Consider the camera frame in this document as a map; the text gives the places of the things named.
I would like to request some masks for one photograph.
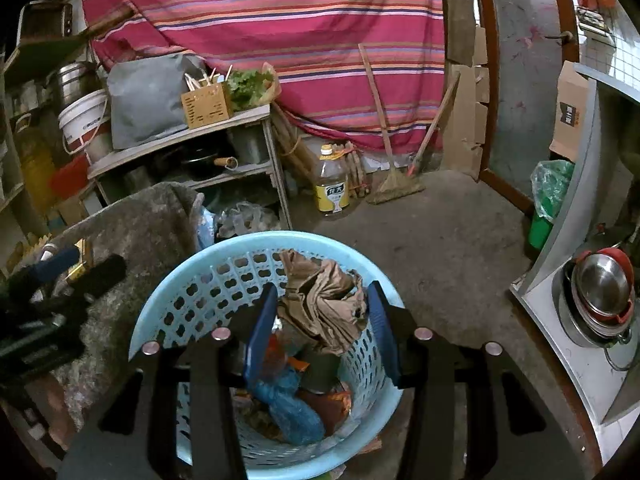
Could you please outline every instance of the silver bolt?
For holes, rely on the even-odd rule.
[[[224,341],[225,339],[229,339],[231,337],[231,330],[229,330],[226,326],[219,326],[213,332],[211,332],[211,336],[216,341]]]
[[[414,336],[418,341],[429,341],[433,337],[433,332],[421,326],[414,330]]]
[[[62,314],[56,314],[51,321],[55,326],[63,326],[66,323],[66,317]]]
[[[498,356],[502,353],[502,347],[499,343],[494,341],[489,341],[486,345],[484,345],[484,350],[492,356]]]
[[[147,341],[142,345],[142,353],[144,355],[153,355],[158,353],[160,343],[158,341]]]

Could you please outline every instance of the pink striped cloth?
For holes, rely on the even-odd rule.
[[[187,50],[225,72],[275,67],[279,102],[309,133],[382,150],[358,44],[366,46],[396,153],[416,151],[442,98],[442,0],[82,0],[89,24],[136,15],[94,41],[107,68]]]

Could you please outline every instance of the broom handle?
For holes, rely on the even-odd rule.
[[[431,136],[433,135],[436,129],[436,126],[438,125],[438,121],[440,120],[440,116],[442,115],[444,108],[447,107],[447,103],[449,103],[449,99],[451,99],[451,94],[453,94],[453,90],[458,84],[459,79],[460,79],[460,72],[456,72],[456,75],[454,76],[453,81],[449,83],[449,87],[447,88],[447,91],[445,92],[444,97],[442,98],[442,102],[440,103],[440,107],[436,112],[436,116],[433,118],[433,121],[431,121],[431,125],[427,130],[427,134],[424,136],[424,139],[420,143],[420,148],[418,149],[418,153],[415,154],[414,160],[412,160],[411,164],[409,164],[409,168],[406,172],[408,176],[412,176],[412,174],[415,173],[416,169],[418,170],[420,169],[420,164],[422,163],[422,156],[424,155],[424,150],[426,149],[427,144],[431,140]]]
[[[396,165],[394,164],[394,153],[391,150],[391,141],[389,140],[389,132],[386,128],[385,114],[382,111],[382,103],[380,102],[380,94],[378,94],[376,80],[373,79],[373,72],[371,70],[371,65],[369,64],[369,56],[367,56],[367,51],[365,50],[363,44],[359,43],[358,49],[360,51],[360,57],[362,58],[364,70],[367,73],[367,79],[369,80],[369,87],[371,88],[371,93],[373,94],[373,100],[376,102],[376,112],[378,113],[378,121],[380,122],[380,129],[382,130],[382,140],[385,143],[386,156],[389,159],[391,171],[395,171]]]

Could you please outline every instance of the laundry basket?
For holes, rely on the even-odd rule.
[[[286,276],[279,252],[295,249],[308,258],[331,258],[343,270],[356,270],[364,286],[378,280],[389,303],[403,306],[389,279],[370,260],[340,242],[296,231],[248,234],[195,254],[169,274],[149,297],[131,337],[131,359],[143,343],[158,340],[168,348],[185,345],[256,300],[272,282],[284,293]],[[352,389],[350,415],[339,430],[317,444],[292,446],[261,436],[236,416],[238,439],[249,480],[304,480],[346,462],[383,428],[400,401],[389,380],[368,324],[343,354],[338,374]],[[178,387],[177,454],[191,463],[188,384]]]

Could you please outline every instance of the floor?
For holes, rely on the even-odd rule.
[[[315,214],[311,198],[300,197],[291,205],[294,225],[340,240],[369,257],[394,283],[418,324],[459,345],[502,343],[592,478],[598,451],[578,423],[580,411],[576,415],[563,395],[575,393],[542,336],[508,297],[509,283],[530,266],[524,251],[526,220],[495,191],[468,176],[435,171],[422,178],[426,190],[419,194],[376,206],[361,202],[333,221]],[[395,477],[411,402],[411,392],[405,393],[382,433],[382,450],[353,458],[342,479]]]

